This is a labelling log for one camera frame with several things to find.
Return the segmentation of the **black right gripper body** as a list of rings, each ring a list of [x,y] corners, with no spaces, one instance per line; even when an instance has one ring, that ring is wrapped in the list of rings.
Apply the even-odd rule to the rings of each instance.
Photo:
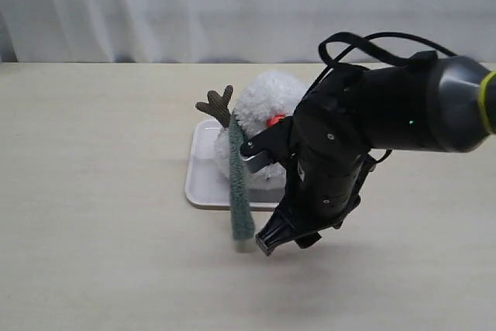
[[[281,202],[281,243],[308,248],[326,229],[340,229],[360,204],[360,189],[375,167],[370,147],[346,118],[293,116],[295,159]]]

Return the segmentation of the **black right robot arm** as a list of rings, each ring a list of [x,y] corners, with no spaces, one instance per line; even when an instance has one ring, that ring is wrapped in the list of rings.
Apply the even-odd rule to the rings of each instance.
[[[241,146],[251,172],[286,171],[284,196],[257,233],[271,254],[316,243],[360,204],[372,150],[467,153],[495,133],[495,73],[464,56],[417,53],[400,67],[334,67],[297,104]]]

